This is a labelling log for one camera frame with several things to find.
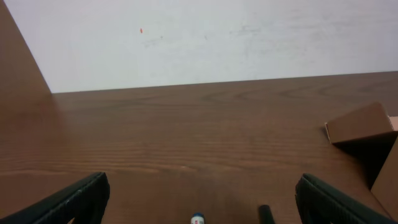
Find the blue capped marker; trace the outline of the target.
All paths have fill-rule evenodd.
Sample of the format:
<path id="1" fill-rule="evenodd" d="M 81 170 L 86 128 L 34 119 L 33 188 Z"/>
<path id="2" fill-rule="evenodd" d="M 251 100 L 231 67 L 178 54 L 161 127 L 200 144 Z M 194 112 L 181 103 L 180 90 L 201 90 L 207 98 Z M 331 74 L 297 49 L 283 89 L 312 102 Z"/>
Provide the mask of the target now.
<path id="1" fill-rule="evenodd" d="M 191 217 L 190 224 L 205 224 L 205 216 L 202 213 L 194 213 Z"/>

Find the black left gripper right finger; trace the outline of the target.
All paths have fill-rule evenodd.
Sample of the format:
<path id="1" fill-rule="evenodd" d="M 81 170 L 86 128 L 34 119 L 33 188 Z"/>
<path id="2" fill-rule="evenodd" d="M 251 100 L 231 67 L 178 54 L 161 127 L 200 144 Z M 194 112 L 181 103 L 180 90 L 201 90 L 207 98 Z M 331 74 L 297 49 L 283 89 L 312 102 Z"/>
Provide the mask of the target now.
<path id="1" fill-rule="evenodd" d="M 312 174 L 303 174 L 295 199 L 304 224 L 395 224 Z"/>

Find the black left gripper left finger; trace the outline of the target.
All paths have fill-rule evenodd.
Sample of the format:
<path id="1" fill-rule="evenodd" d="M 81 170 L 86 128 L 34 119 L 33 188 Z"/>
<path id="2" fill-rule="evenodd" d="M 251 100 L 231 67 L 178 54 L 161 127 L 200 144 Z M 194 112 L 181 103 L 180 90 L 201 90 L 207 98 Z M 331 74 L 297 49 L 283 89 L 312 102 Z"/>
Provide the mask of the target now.
<path id="1" fill-rule="evenodd" d="M 104 172 L 95 172 L 51 196 L 1 219 L 1 224 L 100 224 L 110 195 Z"/>

